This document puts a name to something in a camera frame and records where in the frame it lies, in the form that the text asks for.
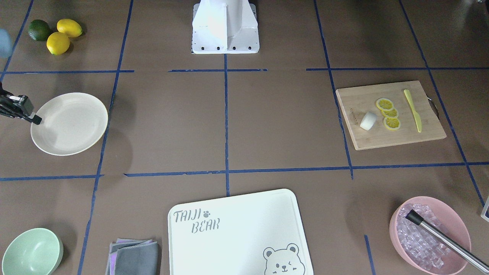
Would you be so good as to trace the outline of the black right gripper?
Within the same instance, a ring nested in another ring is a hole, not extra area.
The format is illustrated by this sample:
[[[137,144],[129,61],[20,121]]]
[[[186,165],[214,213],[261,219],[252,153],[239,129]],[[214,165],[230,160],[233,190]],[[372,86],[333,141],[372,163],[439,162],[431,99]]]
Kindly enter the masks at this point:
[[[42,118],[36,115],[30,98],[26,95],[14,96],[0,84],[1,115],[11,118],[21,118],[27,122],[40,125]]]

